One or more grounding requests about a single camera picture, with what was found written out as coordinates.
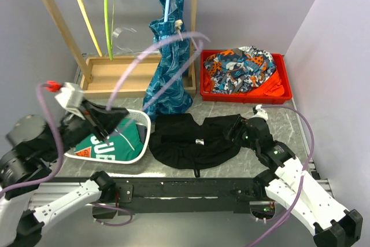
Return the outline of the black shorts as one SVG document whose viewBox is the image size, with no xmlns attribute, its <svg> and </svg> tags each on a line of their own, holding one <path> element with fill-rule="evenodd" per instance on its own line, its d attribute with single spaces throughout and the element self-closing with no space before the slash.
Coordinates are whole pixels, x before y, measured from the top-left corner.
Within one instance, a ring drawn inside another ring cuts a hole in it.
<svg viewBox="0 0 370 247">
<path fill-rule="evenodd" d="M 189 113 L 159 115 L 149 149 L 159 162 L 176 169 L 191 169 L 199 178 L 201 170 L 219 166 L 239 153 L 241 147 L 224 136 L 238 117 L 207 117 L 199 125 Z"/>
</svg>

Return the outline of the purple hanger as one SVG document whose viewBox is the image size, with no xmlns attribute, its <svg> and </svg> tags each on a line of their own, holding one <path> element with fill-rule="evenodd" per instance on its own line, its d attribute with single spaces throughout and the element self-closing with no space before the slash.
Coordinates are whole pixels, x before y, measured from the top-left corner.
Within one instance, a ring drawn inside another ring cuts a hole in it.
<svg viewBox="0 0 370 247">
<path fill-rule="evenodd" d="M 183 73 L 191 66 L 191 64 L 195 61 L 195 59 L 200 56 L 204 49 L 204 41 L 211 42 L 211 40 L 204 34 L 197 32 L 197 31 L 191 31 L 191 32 L 183 32 L 180 35 L 171 35 L 167 37 L 166 39 L 160 40 L 157 43 L 149 46 L 146 50 L 140 53 L 133 61 L 129 64 L 127 69 L 123 72 L 119 80 L 117 81 L 110 97 L 108 100 L 108 103 L 106 105 L 106 110 L 111 110 L 112 105 L 120 92 L 123 84 L 125 83 L 126 79 L 129 77 L 131 72 L 141 63 L 143 60 L 145 60 L 152 52 L 155 50 L 158 50 L 166 45 L 170 45 L 173 42 L 180 41 L 181 38 L 183 39 L 192 39 L 199 38 L 199 42 L 196 43 L 197 45 L 197 51 L 184 63 L 184 65 L 174 74 L 174 76 L 162 87 L 162 89 L 153 96 L 153 98 L 147 103 L 148 105 L 151 105 L 155 100 L 158 99 L 159 96 L 161 96 L 165 91 L 176 81 L 177 78 L 180 78 L 183 76 Z"/>
</svg>

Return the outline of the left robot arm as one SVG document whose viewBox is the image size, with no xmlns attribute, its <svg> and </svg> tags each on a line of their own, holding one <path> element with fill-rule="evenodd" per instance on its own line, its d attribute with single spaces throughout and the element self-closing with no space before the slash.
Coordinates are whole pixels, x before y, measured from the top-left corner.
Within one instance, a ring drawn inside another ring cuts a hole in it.
<svg viewBox="0 0 370 247">
<path fill-rule="evenodd" d="M 66 113 L 59 125 L 28 115 L 7 134 L 13 148 L 1 158 L 1 246 L 35 246 L 64 217 L 86 204 L 114 197 L 115 181 L 98 171 L 76 190 L 39 209 L 28 209 L 34 192 L 48 181 L 51 163 L 60 162 L 91 134 L 107 138 L 129 114 L 126 108 L 106 110 L 86 99 L 81 113 Z"/>
</svg>

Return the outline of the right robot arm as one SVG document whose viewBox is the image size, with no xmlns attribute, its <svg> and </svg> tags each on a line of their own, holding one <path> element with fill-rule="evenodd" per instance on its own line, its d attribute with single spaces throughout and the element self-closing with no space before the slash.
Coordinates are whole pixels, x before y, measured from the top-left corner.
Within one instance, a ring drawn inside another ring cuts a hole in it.
<svg viewBox="0 0 370 247">
<path fill-rule="evenodd" d="M 232 143 L 254 151 L 267 170 L 253 179 L 253 197 L 286 208 L 313 235 L 316 246 L 353 246 L 361 237 L 363 217 L 335 200 L 304 169 L 294 152 L 275 140 L 262 117 L 236 118 L 225 132 Z"/>
</svg>

